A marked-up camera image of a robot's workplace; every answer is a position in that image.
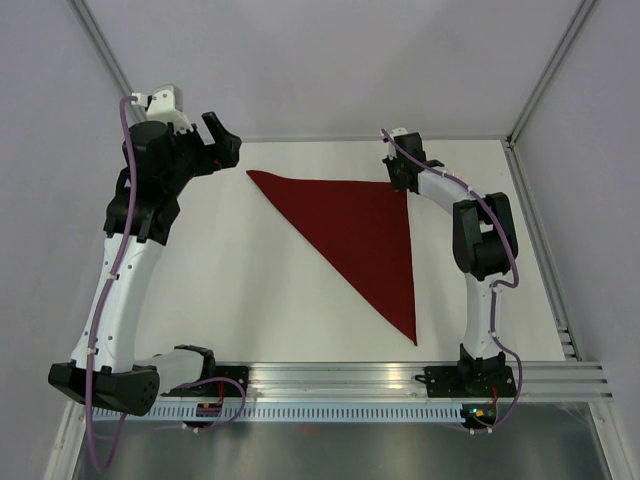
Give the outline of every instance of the black mounting plate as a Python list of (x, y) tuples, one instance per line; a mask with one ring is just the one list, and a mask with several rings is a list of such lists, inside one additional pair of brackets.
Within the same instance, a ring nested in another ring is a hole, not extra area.
[[(216, 365), (214, 377), (227, 377), (235, 380), (243, 388), (247, 388), (249, 384), (249, 367), (242, 365)], [(228, 383), (222, 383), (224, 387), (225, 398), (237, 398), (240, 397), (240, 392), (236, 387)], [(214, 397), (220, 396), (220, 390), (218, 382), (207, 383), (200, 387), (194, 387), (189, 389), (173, 389), (169, 393), (162, 395), (163, 397)]]
[(516, 395), (516, 382), (509, 366), (503, 366), (491, 375), (478, 376), (465, 382), (458, 373), (458, 367), (425, 367), (424, 375), (415, 379), (427, 387), (429, 398), (492, 398), (495, 387), (500, 398), (513, 398)]

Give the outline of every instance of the metal extrusion profile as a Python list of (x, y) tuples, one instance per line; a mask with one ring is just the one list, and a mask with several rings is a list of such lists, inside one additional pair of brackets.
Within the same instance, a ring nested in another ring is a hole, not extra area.
[[(131, 84), (125, 75), (124, 70), (122, 70), (122, 67), (118, 63), (118, 60), (113, 54), (111, 47), (107, 43), (107, 39), (102, 33), (98, 22), (96, 22), (96, 19), (94, 18), (93, 13), (91, 13), (91, 9), (85, 0), (67, 1), (87, 37), (91, 40), (98, 57), (107, 69), (107, 72), (109, 73), (109, 76), (116, 88), (119, 90), (120, 95), (123, 97), (131, 95), (131, 92), (134, 90), (131, 88)], [(129, 111), (136, 122), (143, 122), (146, 119), (144, 110), (140, 107), (129, 106)]]
[(576, 354), (575, 347), (573, 346), (573, 338), (568, 327), (558, 327), (558, 337), (560, 338), (560, 344), (562, 345), (562, 352), (564, 353), (564, 359), (567, 361), (578, 361), (578, 355)]
[(547, 292), (547, 297), (549, 298), (554, 319), (556, 324), (559, 327), (565, 328), (570, 335), (576, 359), (581, 360), (580, 344), (576, 342), (574, 331), (569, 323), (566, 300), (560, 288), (558, 273), (535, 209), (535, 204), (530, 193), (531, 189), (529, 188), (525, 173), (522, 169), (520, 157), (517, 154), (517, 149), (512, 148), (508, 142), (502, 141), (502, 148), (507, 160), (507, 165), (509, 166), (509, 171), (511, 172), (511, 179), (518, 196), (518, 201), (520, 202), (522, 215), (527, 225), (533, 251), (538, 267), (540, 268), (540, 274), (542, 275), (542, 281)]
[[(418, 414), (397, 417), (406, 422), (457, 420), (438, 417), (428, 412), (460, 408), (464, 403), (485, 402), (485, 398), (429, 399), (424, 384), (414, 380), (423, 368), (454, 363), (254, 363), (247, 385), (248, 410), (267, 409), (289, 421), (382, 421), (374, 413), (417, 411)], [(516, 372), (515, 364), (511, 367)], [(595, 362), (524, 362), (522, 403), (608, 403), (611, 390), (600, 364)], [(193, 420), (198, 403), (215, 402), (210, 398), (159, 398), (147, 420)], [(509, 403), (511, 399), (501, 399)], [(238, 399), (227, 406), (238, 405)], [(282, 409), (333, 409), (333, 413), (284, 415)], [(357, 416), (362, 409), (363, 415)], [(231, 416), (235, 410), (227, 412)], [(96, 420), (113, 420), (113, 412), (96, 410)], [(132, 417), (141, 420), (144, 417)], [(266, 421), (270, 416), (246, 416), (244, 421)]]

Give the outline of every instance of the red cloth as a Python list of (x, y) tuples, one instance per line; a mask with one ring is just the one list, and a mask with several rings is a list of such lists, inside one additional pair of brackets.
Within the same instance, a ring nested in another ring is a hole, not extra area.
[(407, 194), (383, 182), (247, 174), (371, 306), (417, 345)]

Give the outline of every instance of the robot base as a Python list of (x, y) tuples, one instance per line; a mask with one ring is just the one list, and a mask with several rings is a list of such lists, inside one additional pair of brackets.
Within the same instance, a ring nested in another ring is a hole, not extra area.
[(415, 379), (427, 387), (429, 398), (513, 398), (516, 382), (505, 355), (473, 359), (461, 346), (460, 360), (455, 366), (425, 367), (424, 375)]
[[(211, 359), (205, 360), (205, 366), (203, 368), (203, 375), (200, 377), (201, 380), (205, 380), (207, 378), (213, 377), (226, 377), (231, 380), (235, 380), (246, 390), (247, 385), (249, 383), (249, 367), (245, 367), (242, 365), (216, 365), (213, 357)], [(201, 385), (200, 387), (194, 388), (176, 388), (168, 393), (162, 394), (163, 397), (184, 397), (184, 398), (193, 398), (193, 397), (213, 397), (217, 398), (220, 396), (220, 382), (211, 382)], [(224, 388), (223, 393), (225, 398), (238, 398), (241, 397), (240, 392), (233, 385), (229, 385), (228, 383), (222, 383), (222, 387)]]

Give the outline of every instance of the white tabletop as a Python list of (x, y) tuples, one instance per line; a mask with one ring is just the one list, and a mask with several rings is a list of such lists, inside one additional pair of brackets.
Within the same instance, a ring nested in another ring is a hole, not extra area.
[[(494, 140), (427, 141), (457, 175), (505, 192), (518, 234), (521, 283), (505, 290), (502, 339), (524, 360), (563, 360), (562, 346), (504, 158)], [(147, 291), (136, 357), (178, 344), (219, 361), (457, 360), (466, 287), (453, 260), (451, 218), (409, 195), (418, 346), (397, 331), (291, 226), (249, 179), (388, 181), (381, 142), (243, 145), (233, 170), (194, 179)]]

